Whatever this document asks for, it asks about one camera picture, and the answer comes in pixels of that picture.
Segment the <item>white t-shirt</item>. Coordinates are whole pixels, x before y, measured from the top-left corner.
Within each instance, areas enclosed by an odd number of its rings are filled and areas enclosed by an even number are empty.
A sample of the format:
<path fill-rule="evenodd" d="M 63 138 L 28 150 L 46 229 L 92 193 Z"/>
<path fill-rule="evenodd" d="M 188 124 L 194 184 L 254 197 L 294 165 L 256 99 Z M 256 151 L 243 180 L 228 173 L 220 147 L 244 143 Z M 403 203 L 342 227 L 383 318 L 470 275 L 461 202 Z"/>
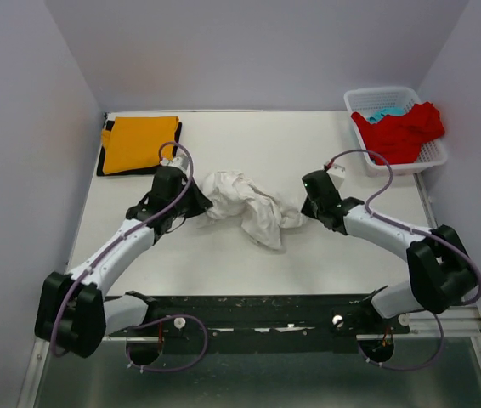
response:
<path fill-rule="evenodd" d="M 250 240 L 269 250 L 281 251 L 282 231 L 300 228 L 307 222 L 297 201 L 265 189 L 242 172 L 210 173 L 202 180 L 200 190 L 212 203 L 200 216 L 202 225 L 239 218 Z"/>

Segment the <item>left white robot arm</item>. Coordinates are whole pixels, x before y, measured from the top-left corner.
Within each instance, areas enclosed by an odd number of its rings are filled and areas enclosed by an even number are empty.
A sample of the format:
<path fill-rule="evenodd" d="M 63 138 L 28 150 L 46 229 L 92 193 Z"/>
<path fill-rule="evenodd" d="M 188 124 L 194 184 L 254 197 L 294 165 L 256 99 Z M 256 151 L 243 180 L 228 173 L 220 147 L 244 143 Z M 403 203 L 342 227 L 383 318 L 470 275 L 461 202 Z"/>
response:
<path fill-rule="evenodd" d="M 106 296 L 176 219 L 196 217 L 211 205 L 186 169 L 160 167 L 150 191 L 127 210 L 119 229 L 94 255 L 68 273 L 53 272 L 44 280 L 36 336 L 49 342 L 56 357 L 73 353 L 87 358 L 111 333 L 131 328 L 140 336 L 151 334 L 157 316 L 150 298 L 136 292 L 111 301 Z"/>

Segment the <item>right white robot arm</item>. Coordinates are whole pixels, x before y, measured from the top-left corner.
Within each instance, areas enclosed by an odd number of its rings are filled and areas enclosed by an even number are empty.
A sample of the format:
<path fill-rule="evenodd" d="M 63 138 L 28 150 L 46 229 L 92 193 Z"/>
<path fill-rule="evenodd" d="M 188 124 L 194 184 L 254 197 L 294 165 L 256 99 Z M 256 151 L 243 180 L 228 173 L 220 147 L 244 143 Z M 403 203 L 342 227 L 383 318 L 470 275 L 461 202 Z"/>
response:
<path fill-rule="evenodd" d="M 380 332 L 391 318 L 404 313 L 425 310 L 438 315 L 458 305 L 478 286 L 479 278 L 452 228 L 420 229 L 395 219 L 384 221 L 382 215 L 371 214 L 363 201 L 343 199 L 324 170 L 305 175 L 303 186 L 307 198 L 302 214 L 329 230 L 368 241 L 407 263 L 409 279 L 376 290 L 369 297 L 369 306 L 360 310 L 359 322 L 366 331 Z"/>

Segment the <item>red t-shirt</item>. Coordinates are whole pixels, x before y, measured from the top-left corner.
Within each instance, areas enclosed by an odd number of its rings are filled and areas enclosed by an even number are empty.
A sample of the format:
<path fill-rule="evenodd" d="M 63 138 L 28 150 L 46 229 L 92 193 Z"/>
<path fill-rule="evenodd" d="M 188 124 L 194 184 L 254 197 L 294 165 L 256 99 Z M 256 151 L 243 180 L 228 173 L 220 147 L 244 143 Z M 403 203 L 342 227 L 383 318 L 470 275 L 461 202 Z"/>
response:
<path fill-rule="evenodd" d="M 377 122 L 370 122 L 359 112 L 351 115 L 366 150 L 377 165 L 384 165 L 384 158 L 390 165 L 410 164 L 416 161 L 425 143 L 444 136 L 444 125 L 440 112 L 432 103 L 414 104 L 401 116 L 385 115 Z"/>

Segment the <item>white plastic basket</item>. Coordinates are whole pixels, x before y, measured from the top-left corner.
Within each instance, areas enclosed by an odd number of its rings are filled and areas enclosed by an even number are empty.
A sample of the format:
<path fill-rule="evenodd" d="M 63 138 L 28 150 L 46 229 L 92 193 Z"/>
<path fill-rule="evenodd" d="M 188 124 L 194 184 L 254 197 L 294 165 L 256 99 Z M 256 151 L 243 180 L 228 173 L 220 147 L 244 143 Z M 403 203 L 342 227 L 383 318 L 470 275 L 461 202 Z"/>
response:
<path fill-rule="evenodd" d="M 365 119 L 382 109 L 401 110 L 408 113 L 416 104 L 422 101 L 417 93 L 404 86 L 389 86 L 377 88 L 359 88 L 349 90 L 343 95 L 344 103 L 349 114 L 360 113 Z M 394 176 L 421 173 L 429 168 L 442 166 L 448 159 L 442 139 L 435 139 L 425 143 L 421 152 L 412 163 L 392 165 Z"/>

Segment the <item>teal t-shirt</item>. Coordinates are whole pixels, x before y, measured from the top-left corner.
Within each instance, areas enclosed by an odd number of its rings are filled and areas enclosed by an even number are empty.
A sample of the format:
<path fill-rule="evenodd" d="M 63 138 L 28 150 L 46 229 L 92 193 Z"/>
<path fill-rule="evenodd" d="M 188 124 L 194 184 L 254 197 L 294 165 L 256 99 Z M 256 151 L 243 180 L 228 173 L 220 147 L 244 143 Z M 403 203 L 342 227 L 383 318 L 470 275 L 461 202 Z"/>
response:
<path fill-rule="evenodd" d="M 366 117 L 366 120 L 370 124 L 376 124 L 386 116 L 402 116 L 404 114 L 404 109 L 399 107 L 388 107 L 372 112 L 370 115 L 368 115 L 368 117 Z"/>

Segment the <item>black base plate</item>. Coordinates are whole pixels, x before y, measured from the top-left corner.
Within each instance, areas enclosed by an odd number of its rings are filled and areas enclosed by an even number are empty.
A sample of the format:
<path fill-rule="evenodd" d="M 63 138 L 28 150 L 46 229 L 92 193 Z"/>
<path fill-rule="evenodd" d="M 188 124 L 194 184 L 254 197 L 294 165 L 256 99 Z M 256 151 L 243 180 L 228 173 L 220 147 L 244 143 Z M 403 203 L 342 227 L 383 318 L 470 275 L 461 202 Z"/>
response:
<path fill-rule="evenodd" d="M 147 321 L 182 315 L 144 328 L 126 328 L 136 351 L 165 354 L 271 354 L 333 352 L 350 354 L 359 338 L 409 333 L 398 318 L 370 311 L 365 294 L 281 296 L 159 296 L 150 301 Z"/>

